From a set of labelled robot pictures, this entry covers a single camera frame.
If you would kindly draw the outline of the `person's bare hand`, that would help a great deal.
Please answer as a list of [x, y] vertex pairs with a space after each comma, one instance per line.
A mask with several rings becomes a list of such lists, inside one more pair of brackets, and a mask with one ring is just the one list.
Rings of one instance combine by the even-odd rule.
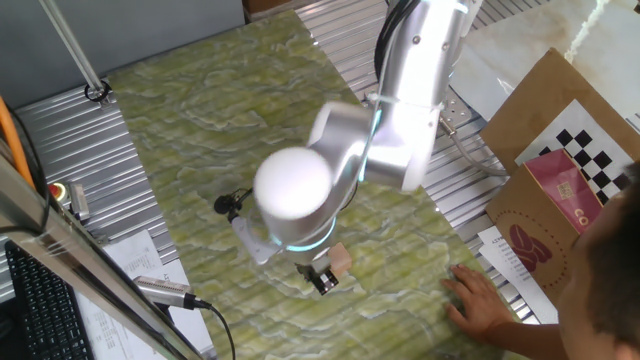
[[459, 298], [464, 312], [447, 304], [449, 319], [470, 338], [496, 345], [492, 337], [499, 326], [514, 322], [511, 312], [494, 285], [478, 271], [462, 264], [453, 265], [450, 270], [455, 280], [442, 279], [441, 283]]

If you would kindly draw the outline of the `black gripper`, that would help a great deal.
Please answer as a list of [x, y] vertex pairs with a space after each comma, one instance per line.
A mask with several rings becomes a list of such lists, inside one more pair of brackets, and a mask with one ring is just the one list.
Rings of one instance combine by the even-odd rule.
[[339, 283], [331, 271], [331, 260], [328, 257], [320, 257], [310, 264], [297, 264], [296, 268], [321, 295], [326, 294]]

